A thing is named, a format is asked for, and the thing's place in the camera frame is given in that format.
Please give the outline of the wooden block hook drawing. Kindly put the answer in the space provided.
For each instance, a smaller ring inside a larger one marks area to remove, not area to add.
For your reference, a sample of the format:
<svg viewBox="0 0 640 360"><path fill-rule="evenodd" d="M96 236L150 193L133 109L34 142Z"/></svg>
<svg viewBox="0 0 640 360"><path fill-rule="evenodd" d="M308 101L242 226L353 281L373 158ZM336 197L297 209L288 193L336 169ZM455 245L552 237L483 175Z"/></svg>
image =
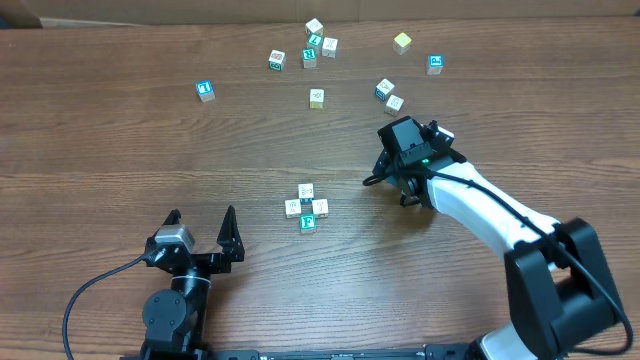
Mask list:
<svg viewBox="0 0 640 360"><path fill-rule="evenodd" d="M286 200L285 204L285 216L287 218L295 218L302 214L302 205L300 199Z"/></svg>

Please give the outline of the green F wooden block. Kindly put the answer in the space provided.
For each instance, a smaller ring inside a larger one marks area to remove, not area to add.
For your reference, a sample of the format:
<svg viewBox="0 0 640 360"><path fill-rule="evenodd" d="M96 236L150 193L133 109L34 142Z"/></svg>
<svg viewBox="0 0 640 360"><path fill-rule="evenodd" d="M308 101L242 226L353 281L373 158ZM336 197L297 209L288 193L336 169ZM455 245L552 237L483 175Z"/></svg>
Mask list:
<svg viewBox="0 0 640 360"><path fill-rule="evenodd" d="M313 233L317 229L317 219L314 214L303 214L299 217L299 227L302 233Z"/></svg>

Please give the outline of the wooden block red U side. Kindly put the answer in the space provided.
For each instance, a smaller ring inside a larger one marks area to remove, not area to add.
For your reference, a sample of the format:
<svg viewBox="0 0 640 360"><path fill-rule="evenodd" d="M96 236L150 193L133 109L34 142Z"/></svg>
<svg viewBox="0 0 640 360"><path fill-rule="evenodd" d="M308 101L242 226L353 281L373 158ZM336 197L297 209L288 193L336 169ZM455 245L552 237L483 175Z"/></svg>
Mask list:
<svg viewBox="0 0 640 360"><path fill-rule="evenodd" d="M312 183L299 184L298 198L301 203L311 203L315 198L314 185Z"/></svg>

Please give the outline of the wooden block acorn drawing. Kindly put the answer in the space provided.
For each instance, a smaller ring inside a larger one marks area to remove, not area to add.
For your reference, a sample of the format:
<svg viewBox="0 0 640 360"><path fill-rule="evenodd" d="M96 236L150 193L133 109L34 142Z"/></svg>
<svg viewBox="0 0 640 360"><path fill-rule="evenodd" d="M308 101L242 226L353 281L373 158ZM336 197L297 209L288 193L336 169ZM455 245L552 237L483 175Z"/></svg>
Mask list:
<svg viewBox="0 0 640 360"><path fill-rule="evenodd" d="M327 199L314 199L312 201L312 211L317 218L326 218L329 214Z"/></svg>

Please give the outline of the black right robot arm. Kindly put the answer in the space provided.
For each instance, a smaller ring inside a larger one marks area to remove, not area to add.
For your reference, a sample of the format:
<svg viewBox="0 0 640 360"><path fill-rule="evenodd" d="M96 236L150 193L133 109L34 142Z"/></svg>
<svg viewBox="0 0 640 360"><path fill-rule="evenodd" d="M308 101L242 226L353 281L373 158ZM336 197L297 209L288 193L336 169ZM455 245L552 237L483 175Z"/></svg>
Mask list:
<svg viewBox="0 0 640 360"><path fill-rule="evenodd" d="M560 222L486 180L436 121L410 116L378 130L383 150L364 185L386 181L403 207L464 225L503 260L510 321L470 344L427 344L426 359L563 359L623 355L634 332L596 230Z"/></svg>

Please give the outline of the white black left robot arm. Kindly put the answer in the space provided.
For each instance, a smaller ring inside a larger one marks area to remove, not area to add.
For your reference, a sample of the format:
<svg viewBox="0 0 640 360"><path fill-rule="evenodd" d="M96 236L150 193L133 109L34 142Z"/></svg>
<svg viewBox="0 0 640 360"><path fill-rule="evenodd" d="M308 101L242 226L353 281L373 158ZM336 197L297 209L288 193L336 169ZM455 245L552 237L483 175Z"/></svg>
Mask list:
<svg viewBox="0 0 640 360"><path fill-rule="evenodd" d="M212 359L214 352L203 341L211 277L229 273L233 263L244 260L234 207L223 219L217 237L222 250L217 253L194 253L195 239L180 218L180 211L172 210L146 241L143 261L169 273L171 284L143 306L143 359Z"/></svg>

